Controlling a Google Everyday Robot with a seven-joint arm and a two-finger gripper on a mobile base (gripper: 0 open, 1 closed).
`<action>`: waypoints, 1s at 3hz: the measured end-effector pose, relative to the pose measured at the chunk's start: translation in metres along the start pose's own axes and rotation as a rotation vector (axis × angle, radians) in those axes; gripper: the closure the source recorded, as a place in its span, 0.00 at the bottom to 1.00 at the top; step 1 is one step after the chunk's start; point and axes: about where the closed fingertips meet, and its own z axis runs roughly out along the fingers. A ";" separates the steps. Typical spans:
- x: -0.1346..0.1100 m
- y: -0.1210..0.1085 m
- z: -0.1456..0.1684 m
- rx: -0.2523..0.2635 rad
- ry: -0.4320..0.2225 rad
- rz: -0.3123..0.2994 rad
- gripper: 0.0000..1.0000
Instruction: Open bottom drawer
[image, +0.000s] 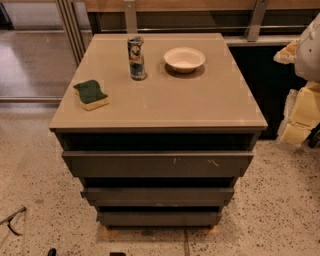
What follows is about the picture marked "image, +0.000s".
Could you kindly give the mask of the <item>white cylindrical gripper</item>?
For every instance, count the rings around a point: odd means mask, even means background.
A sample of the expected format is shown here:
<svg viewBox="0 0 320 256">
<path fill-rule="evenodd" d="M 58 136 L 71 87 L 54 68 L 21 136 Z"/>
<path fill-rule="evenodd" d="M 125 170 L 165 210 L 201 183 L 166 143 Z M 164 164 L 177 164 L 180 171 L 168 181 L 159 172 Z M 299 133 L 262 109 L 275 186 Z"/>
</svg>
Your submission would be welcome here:
<svg viewBox="0 0 320 256">
<path fill-rule="evenodd" d="M 273 60 L 280 64 L 295 62 L 298 40 L 278 51 Z M 299 91 L 291 89 L 287 95 L 277 139 L 281 143 L 300 146 L 320 123 L 320 83 L 309 81 Z"/>
</svg>

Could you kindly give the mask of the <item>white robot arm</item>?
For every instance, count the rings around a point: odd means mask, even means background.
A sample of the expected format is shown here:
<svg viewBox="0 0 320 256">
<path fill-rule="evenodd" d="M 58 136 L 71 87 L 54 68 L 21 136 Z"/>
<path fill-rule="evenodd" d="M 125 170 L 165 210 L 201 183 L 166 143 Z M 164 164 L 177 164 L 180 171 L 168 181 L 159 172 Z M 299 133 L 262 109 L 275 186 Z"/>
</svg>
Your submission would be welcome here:
<svg viewBox="0 0 320 256">
<path fill-rule="evenodd" d="M 320 14 L 274 60 L 293 64 L 295 74 L 306 81 L 301 89 L 289 91 L 277 132 L 278 147 L 295 150 L 320 123 Z"/>
</svg>

